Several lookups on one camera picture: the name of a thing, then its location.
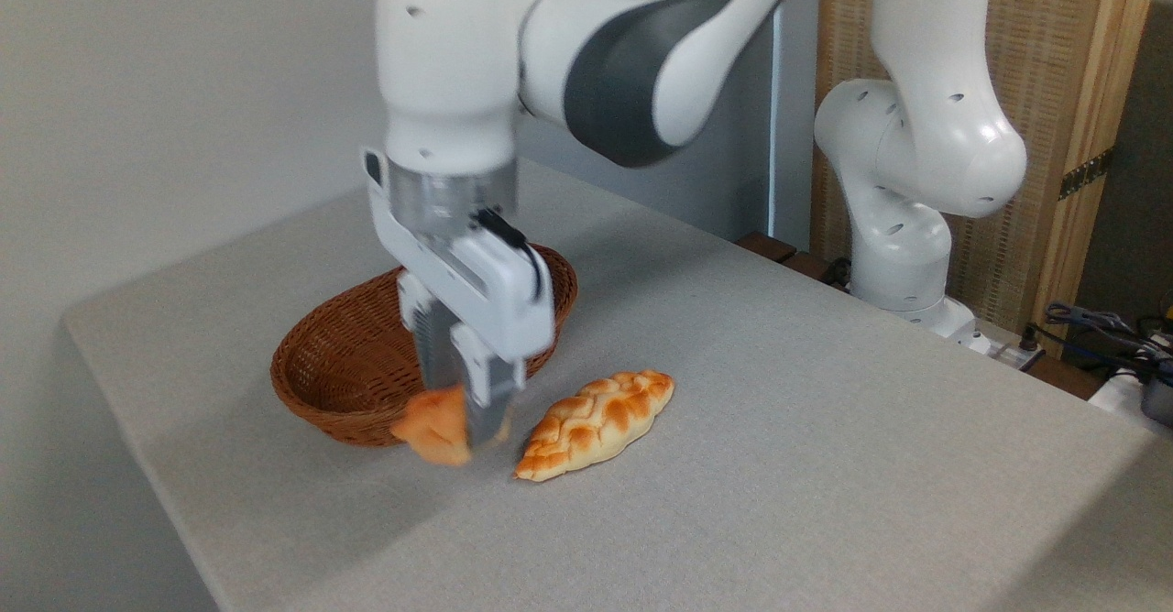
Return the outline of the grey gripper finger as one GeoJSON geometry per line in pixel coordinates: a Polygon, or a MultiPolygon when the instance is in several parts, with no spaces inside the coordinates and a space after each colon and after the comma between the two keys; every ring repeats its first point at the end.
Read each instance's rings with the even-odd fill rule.
{"type": "Polygon", "coordinates": [[[510,431],[511,399],[526,385],[526,361],[499,358],[466,324],[450,336],[465,383],[466,438],[472,446],[501,441],[510,431]]]}
{"type": "Polygon", "coordinates": [[[465,362],[452,342],[457,317],[445,307],[411,271],[396,279],[400,319],[411,331],[426,389],[445,389],[465,382],[465,362]]]}

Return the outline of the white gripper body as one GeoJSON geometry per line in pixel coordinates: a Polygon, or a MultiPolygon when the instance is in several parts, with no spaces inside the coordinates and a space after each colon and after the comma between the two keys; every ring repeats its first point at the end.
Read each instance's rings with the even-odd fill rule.
{"type": "Polygon", "coordinates": [[[473,175],[427,175],[366,148],[369,215],[389,256],[504,360],[554,341],[552,280],[508,220],[517,161],[473,175]]]}

